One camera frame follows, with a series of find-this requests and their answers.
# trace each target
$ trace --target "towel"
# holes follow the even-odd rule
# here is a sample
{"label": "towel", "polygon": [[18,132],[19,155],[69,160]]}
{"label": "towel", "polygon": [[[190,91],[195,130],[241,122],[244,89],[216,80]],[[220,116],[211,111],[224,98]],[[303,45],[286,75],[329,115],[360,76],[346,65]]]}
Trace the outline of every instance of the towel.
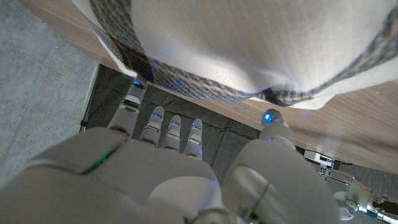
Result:
{"label": "towel", "polygon": [[127,75],[192,99],[319,109],[398,79],[396,0],[73,0]]}

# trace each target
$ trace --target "robot finger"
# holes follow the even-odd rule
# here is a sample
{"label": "robot finger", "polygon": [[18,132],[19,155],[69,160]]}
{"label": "robot finger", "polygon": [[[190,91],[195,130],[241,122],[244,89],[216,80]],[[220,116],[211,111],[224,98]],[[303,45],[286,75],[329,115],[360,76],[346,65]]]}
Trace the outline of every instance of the robot finger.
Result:
{"label": "robot finger", "polygon": [[148,124],[144,127],[141,137],[139,138],[140,141],[148,142],[157,146],[157,143],[159,142],[163,116],[163,107],[157,106],[150,115]]}
{"label": "robot finger", "polygon": [[187,146],[184,150],[184,155],[202,160],[201,153],[201,129],[202,123],[200,119],[194,120],[191,131],[188,137]]}
{"label": "robot finger", "polygon": [[180,150],[180,125],[180,116],[173,116],[170,121],[169,130],[167,131],[162,148],[171,149],[177,152]]}

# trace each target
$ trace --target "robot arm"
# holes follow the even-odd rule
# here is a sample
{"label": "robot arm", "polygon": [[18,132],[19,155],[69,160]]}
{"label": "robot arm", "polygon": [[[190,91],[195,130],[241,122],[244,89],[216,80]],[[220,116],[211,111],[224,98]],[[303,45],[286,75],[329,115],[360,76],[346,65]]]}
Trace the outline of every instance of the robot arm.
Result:
{"label": "robot arm", "polygon": [[372,218],[398,224],[398,200],[387,195],[379,197],[350,174],[319,165],[313,165],[334,193],[340,219],[350,220],[359,210]]}
{"label": "robot arm", "polygon": [[107,129],[89,129],[31,159],[0,188],[2,222],[338,223],[332,194],[295,151],[278,111],[265,113],[260,138],[242,149],[220,187],[201,161],[199,119],[183,154],[178,116],[157,148],[159,106],[139,140],[131,139],[145,90],[138,76]]}

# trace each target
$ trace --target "floor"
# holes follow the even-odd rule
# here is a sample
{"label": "floor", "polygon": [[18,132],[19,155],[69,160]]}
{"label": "floor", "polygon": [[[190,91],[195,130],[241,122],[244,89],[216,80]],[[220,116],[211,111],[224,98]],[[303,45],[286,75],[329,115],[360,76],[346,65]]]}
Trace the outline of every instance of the floor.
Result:
{"label": "floor", "polygon": [[[21,163],[79,130],[91,89],[88,127],[107,126],[132,79],[87,59],[16,0],[0,0],[0,185]],[[182,118],[181,148],[190,124],[203,121],[203,160],[222,182],[241,148],[259,135],[246,125],[149,87],[133,137],[138,138],[157,106],[165,121]],[[398,198],[398,176],[359,166],[340,166],[373,189]],[[382,223],[358,212],[344,223]]]}
{"label": "floor", "polygon": [[16,0],[0,0],[0,184],[79,130],[98,64]]}

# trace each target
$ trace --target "wooden table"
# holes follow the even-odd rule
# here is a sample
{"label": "wooden table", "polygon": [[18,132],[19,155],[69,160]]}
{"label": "wooden table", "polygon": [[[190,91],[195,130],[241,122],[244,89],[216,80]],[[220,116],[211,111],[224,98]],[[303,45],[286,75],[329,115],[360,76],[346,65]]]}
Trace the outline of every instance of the wooden table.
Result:
{"label": "wooden table", "polygon": [[[118,70],[85,17],[69,0],[20,0],[87,57]],[[398,81],[335,96],[320,110],[281,108],[246,100],[189,100],[250,127],[261,128],[269,108],[280,110],[304,149],[398,174]]]}

